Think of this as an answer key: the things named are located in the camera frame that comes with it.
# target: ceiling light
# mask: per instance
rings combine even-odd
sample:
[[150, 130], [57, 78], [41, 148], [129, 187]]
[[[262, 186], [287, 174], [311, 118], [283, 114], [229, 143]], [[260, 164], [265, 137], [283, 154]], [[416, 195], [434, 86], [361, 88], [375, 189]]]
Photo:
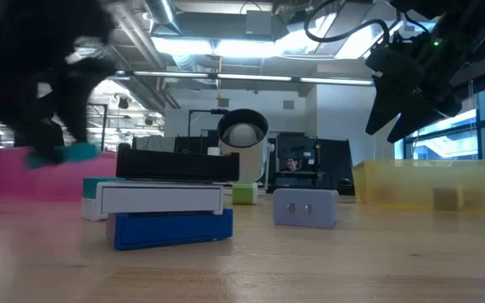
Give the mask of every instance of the ceiling light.
[[284, 76], [261, 76], [261, 75], [237, 75], [237, 74], [218, 74], [219, 79], [233, 80], [260, 80], [260, 81], [291, 81], [291, 77]]
[[[102, 114], [88, 114], [88, 117], [91, 117], [91, 118], [103, 118], [104, 116]], [[108, 114], [106, 116], [106, 118], [110, 118], [110, 119], [132, 119], [132, 118], [136, 118], [136, 115], [134, 114]]]
[[157, 50], [170, 55], [210, 55], [212, 46], [208, 40], [152, 38]]
[[136, 76], [152, 77], [177, 77], [177, 78], [208, 78], [209, 75], [203, 72], [134, 72]]
[[110, 76], [107, 79], [114, 81], [129, 81], [131, 78], [127, 76]]
[[[396, 24], [394, 28], [389, 30], [392, 35], [395, 31], [402, 27], [402, 23]], [[358, 59], [362, 57], [372, 45], [378, 40], [382, 40], [383, 31], [378, 24], [366, 26], [363, 29], [352, 34], [344, 46], [338, 51], [335, 58], [337, 59]]]
[[333, 78], [314, 78], [314, 77], [302, 77], [301, 82], [313, 83], [313, 84], [343, 84], [343, 85], [361, 85], [370, 86], [373, 85], [371, 80], [354, 80], [354, 79], [333, 79]]
[[222, 40], [215, 48], [220, 56], [234, 58], [268, 58], [282, 54], [272, 41]]

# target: white block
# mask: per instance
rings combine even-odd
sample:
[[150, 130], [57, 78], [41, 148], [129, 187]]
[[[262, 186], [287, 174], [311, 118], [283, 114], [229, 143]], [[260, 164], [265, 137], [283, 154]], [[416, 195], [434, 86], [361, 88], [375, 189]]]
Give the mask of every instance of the white block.
[[100, 213], [224, 210], [223, 186], [186, 183], [100, 182], [97, 184]]
[[89, 221], [102, 221], [108, 219], [108, 214], [100, 211], [100, 201], [82, 198], [82, 218]]

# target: cable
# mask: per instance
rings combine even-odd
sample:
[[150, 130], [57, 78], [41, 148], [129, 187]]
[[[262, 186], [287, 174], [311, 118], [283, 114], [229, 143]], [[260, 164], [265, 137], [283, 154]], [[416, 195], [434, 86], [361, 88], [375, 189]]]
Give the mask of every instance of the cable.
[[255, 6], [257, 6], [257, 7], [259, 8], [259, 10], [263, 12], [263, 9], [261, 9], [261, 7], [260, 7], [260, 6], [259, 6], [259, 5], [258, 5], [256, 2], [251, 1], [251, 0], [248, 0], [248, 1], [246, 1], [245, 3], [243, 3], [243, 4], [242, 4], [242, 6], [241, 6], [241, 10], [239, 11], [239, 14], [243, 13], [243, 8], [244, 8], [244, 7], [245, 7], [247, 4], [249, 4], [249, 3], [251, 3], [251, 4], [255, 5]]
[[312, 34], [310, 32], [310, 30], [308, 29], [308, 27], [310, 26], [310, 21], [312, 21], [312, 19], [316, 16], [316, 14], [320, 10], [322, 10], [327, 5], [332, 4], [336, 1], [337, 0], [327, 0], [324, 3], [321, 3], [318, 7], [316, 7], [316, 9], [314, 9], [310, 12], [308, 17], [306, 17], [306, 20], [304, 21], [304, 31], [306, 32], [306, 36], [308, 36], [308, 38], [310, 38], [311, 40], [314, 40], [316, 42], [320, 42], [320, 43], [335, 42], [335, 41], [343, 40], [345, 38], [349, 38], [352, 34], [356, 33], [357, 31], [363, 29], [366, 26], [369, 26], [369, 25], [372, 25], [372, 24], [378, 24], [383, 29], [383, 43], [384, 44], [390, 43], [391, 34], [388, 31], [388, 26], [386, 25], [385, 21], [379, 20], [379, 19], [368, 20], [368, 21], [364, 22], [363, 24], [355, 27], [354, 29], [348, 31], [347, 33], [337, 35], [337, 36], [334, 36], [334, 37], [324, 38], [324, 37], [317, 37], [314, 34]]
[[429, 34], [429, 30], [426, 29], [425, 26], [423, 26], [422, 24], [418, 23], [417, 21], [411, 19], [411, 17], [409, 17], [409, 15], [407, 13], [403, 13], [403, 15], [405, 15], [405, 19], [410, 23], [410, 24], [413, 24], [415, 26], [418, 26], [420, 29], [422, 29], [423, 31], [425, 31], [426, 33]]

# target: yellow translucent bin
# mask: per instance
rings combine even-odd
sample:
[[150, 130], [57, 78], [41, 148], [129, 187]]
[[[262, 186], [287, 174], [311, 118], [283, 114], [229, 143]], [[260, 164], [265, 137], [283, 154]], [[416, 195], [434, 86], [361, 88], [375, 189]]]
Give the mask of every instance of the yellow translucent bin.
[[360, 203], [485, 213], [485, 160], [366, 161], [353, 175]]

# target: person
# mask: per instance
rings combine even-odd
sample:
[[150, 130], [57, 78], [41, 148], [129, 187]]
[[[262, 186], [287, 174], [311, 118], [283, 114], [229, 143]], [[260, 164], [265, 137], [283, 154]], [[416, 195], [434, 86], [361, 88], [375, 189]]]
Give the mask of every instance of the person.
[[299, 170], [299, 162], [295, 159], [285, 159], [285, 172], [296, 172]]

